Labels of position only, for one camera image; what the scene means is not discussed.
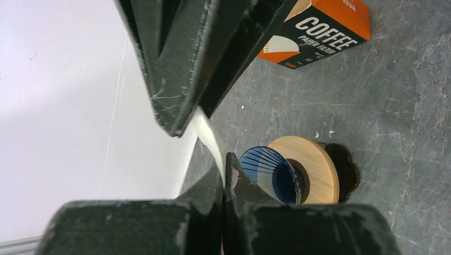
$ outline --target paper coffee filter illustration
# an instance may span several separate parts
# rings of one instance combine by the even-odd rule
[[[297,43],[283,36],[273,36],[263,47],[263,53],[298,52]]]

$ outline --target orange box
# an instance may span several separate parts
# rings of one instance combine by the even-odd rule
[[[258,57],[296,69],[370,40],[360,0],[299,0]]]

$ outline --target gray stone surface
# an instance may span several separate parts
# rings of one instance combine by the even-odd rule
[[[378,208],[404,254],[450,254],[451,3],[366,2],[371,41],[297,70],[256,59],[212,123],[238,157],[283,135],[345,145],[349,203]],[[198,143],[184,189],[211,162]]]

